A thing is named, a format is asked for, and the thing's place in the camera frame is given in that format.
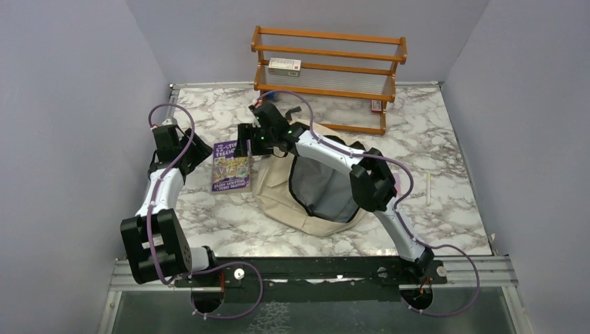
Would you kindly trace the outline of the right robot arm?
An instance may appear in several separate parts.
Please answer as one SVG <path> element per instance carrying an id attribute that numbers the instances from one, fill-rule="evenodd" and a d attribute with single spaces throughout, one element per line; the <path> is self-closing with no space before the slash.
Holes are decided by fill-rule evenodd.
<path id="1" fill-rule="evenodd" d="M 279 149 L 284 154 L 317 161 L 343 174 L 355 204 L 373 213 L 393 240 L 403 262 L 402 276 L 410 283 L 418 283 L 428 276 L 433 251 L 405 222 L 396 181 L 379 150 L 364 151 L 319 135 L 312 123 L 290 122 L 270 102 L 250 109 L 257 123 L 238 125 L 236 157 L 245 157 L 249 152 L 266 155 Z"/>

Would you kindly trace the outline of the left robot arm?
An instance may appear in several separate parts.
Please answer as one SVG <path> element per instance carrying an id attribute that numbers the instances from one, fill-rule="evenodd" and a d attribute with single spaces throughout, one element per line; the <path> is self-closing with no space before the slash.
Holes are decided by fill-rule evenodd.
<path id="1" fill-rule="evenodd" d="M 152 130 L 156 150 L 140 209 L 122 220 L 120 233 L 131 274 L 138 284 L 192 272 L 201 285 L 218 279 L 218 266 L 208 246 L 192 248 L 175 212 L 186 177 L 212 154 L 192 129 L 162 125 Z"/>

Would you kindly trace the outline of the cream canvas backpack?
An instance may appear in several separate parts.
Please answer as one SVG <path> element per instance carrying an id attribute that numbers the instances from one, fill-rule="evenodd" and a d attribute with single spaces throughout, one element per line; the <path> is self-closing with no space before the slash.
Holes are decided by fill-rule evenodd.
<path id="1" fill-rule="evenodd" d="M 253 195 L 268 217 L 317 237 L 348 230 L 366 211 L 353 200 L 347 176 L 319 161 L 267 148 Z"/>

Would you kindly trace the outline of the purple Griffiths Denton book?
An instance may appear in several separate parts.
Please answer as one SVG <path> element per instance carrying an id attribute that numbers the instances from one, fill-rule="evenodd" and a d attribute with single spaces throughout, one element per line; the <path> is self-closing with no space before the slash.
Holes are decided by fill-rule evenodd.
<path id="1" fill-rule="evenodd" d="M 212 187 L 213 194 L 249 192 L 250 157 L 235 157 L 237 141 L 215 143 L 213 146 Z"/>

